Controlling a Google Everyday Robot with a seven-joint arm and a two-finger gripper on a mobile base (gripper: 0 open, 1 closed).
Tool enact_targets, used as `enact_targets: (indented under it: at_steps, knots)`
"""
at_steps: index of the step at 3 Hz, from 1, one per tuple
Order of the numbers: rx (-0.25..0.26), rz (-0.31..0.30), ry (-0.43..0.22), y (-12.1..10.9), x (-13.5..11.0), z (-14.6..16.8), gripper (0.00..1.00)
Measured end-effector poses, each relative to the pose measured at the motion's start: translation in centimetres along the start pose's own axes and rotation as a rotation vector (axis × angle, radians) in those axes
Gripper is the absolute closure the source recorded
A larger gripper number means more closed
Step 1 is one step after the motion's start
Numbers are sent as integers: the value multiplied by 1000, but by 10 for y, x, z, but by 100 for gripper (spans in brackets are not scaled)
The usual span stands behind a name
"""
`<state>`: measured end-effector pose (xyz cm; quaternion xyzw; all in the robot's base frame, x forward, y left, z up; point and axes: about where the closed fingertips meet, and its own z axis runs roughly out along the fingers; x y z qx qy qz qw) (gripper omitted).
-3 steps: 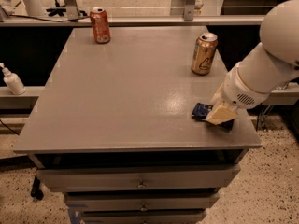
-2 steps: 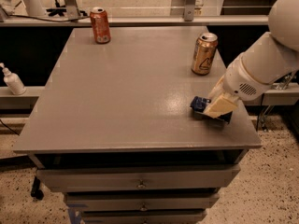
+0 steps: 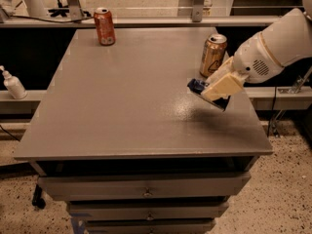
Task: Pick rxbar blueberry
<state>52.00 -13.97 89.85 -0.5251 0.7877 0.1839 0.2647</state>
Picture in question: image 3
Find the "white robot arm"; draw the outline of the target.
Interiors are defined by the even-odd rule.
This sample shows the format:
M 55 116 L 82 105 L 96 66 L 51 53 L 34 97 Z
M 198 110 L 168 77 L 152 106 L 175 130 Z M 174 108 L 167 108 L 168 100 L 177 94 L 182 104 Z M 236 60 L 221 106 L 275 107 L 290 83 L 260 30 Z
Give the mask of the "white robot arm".
M 304 11 L 292 9 L 245 41 L 204 85 L 200 96 L 216 101 L 243 90 L 245 82 L 263 83 L 294 62 L 312 57 L 312 0 Z

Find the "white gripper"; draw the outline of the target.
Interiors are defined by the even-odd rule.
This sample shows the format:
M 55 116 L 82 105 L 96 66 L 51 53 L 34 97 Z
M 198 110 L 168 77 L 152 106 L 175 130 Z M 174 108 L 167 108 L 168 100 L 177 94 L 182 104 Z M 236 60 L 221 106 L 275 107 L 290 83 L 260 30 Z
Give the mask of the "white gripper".
M 233 66 L 251 84 L 263 83 L 279 75 L 284 69 L 267 46 L 262 31 L 245 41 L 233 58 L 227 59 L 207 78 L 211 94 L 228 98 L 244 89 L 244 78 L 237 73 L 230 73 Z

